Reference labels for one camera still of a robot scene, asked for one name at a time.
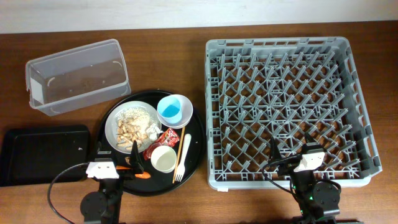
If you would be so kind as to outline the cream paper cup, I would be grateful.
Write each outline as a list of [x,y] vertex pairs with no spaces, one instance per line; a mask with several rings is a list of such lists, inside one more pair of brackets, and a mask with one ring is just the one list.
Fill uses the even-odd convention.
[[177,154],[169,146],[159,146],[153,150],[150,161],[155,170],[167,174],[174,171]]

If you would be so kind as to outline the white tissue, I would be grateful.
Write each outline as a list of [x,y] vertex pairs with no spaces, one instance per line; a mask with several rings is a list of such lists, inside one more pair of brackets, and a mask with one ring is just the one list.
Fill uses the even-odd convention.
[[159,134],[163,133],[160,127],[157,124],[153,123],[146,129],[146,134],[148,138],[152,141],[157,140]]

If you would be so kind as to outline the red snack wrapper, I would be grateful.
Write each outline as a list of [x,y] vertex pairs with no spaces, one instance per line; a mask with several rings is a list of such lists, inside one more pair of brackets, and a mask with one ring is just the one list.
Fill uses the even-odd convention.
[[179,135],[172,129],[169,128],[165,132],[163,132],[160,137],[152,143],[144,152],[143,157],[144,160],[149,160],[152,156],[153,151],[159,146],[169,146],[174,147],[177,142],[179,142]]

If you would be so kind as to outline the white plastic fork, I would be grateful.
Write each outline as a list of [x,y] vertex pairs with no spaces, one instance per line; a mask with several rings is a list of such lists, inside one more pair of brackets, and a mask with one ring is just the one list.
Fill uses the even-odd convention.
[[177,167],[177,172],[176,172],[176,176],[175,176],[175,180],[177,182],[180,182],[182,180],[183,175],[185,173],[185,159],[187,156],[187,152],[189,149],[191,139],[192,139],[191,134],[186,134],[184,136],[183,146],[182,146],[182,156],[181,156],[180,164]]

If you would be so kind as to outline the grey plate with food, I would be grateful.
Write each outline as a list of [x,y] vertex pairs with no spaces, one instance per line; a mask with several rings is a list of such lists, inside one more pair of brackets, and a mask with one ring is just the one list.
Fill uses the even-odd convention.
[[104,133],[109,144],[117,151],[131,153],[133,141],[138,151],[145,151],[152,143],[146,134],[151,124],[162,124],[153,106],[142,101],[129,101],[117,106],[106,119]]

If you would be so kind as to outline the blue plastic cup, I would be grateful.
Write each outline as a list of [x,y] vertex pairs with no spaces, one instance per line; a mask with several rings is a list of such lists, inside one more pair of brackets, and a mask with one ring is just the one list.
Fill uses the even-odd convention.
[[158,102],[157,112],[167,123],[178,123],[182,118],[181,102],[175,95],[166,96]]

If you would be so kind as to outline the white shallow bowl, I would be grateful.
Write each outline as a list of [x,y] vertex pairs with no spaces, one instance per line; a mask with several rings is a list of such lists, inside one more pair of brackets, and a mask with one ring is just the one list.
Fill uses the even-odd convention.
[[178,95],[178,94],[174,94],[181,102],[181,106],[182,106],[182,118],[178,123],[175,124],[169,124],[167,123],[163,118],[160,117],[160,115],[157,112],[157,116],[158,119],[160,120],[160,122],[169,127],[169,128],[173,128],[173,129],[180,129],[183,128],[184,126],[186,126],[189,121],[191,120],[192,116],[193,116],[193,105],[191,103],[191,101],[183,95]]

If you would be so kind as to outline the clear plastic bin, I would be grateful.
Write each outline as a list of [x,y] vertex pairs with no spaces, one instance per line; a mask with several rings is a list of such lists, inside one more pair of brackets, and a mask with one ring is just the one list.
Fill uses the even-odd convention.
[[55,116],[131,93],[116,39],[30,60],[25,65],[30,107]]

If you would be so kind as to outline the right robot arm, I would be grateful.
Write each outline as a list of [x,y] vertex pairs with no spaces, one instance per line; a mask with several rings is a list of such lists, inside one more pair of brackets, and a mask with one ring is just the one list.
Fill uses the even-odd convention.
[[[298,203],[301,216],[294,217],[292,223],[336,223],[335,216],[340,213],[341,185],[328,179],[317,180],[314,174],[323,164],[326,149],[308,133],[302,150],[293,156],[282,157],[274,138],[271,138],[270,145],[271,156],[262,168],[262,174],[270,183],[291,194]],[[278,176],[290,177],[288,189],[265,174],[269,167],[276,167]]]

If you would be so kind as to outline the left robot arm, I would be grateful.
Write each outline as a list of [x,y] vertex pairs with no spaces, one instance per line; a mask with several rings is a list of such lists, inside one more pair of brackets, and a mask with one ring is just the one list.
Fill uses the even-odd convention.
[[88,193],[81,201],[80,212],[84,222],[119,223],[124,183],[143,173],[136,141],[132,144],[129,164],[124,169],[117,169],[111,158],[97,158],[89,162],[87,177],[97,180],[99,189]]

